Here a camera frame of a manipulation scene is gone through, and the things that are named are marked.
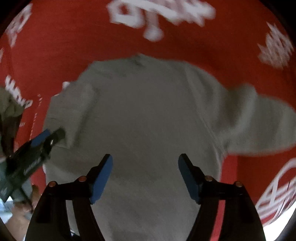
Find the person's left hand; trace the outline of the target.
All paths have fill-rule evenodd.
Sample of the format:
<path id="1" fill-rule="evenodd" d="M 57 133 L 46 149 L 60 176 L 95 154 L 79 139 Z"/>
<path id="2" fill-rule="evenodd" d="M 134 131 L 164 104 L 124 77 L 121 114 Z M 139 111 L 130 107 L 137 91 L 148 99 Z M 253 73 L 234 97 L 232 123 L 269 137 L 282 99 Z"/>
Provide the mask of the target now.
<path id="1" fill-rule="evenodd" d="M 39 188 L 36 185 L 32 186 L 32 205 L 28 203 L 15 203 L 12 209 L 11 218 L 5 223 L 6 228 L 14 237 L 15 240 L 23 240 L 30 221 L 26 218 L 26 214 L 34 211 L 40 199 Z"/>

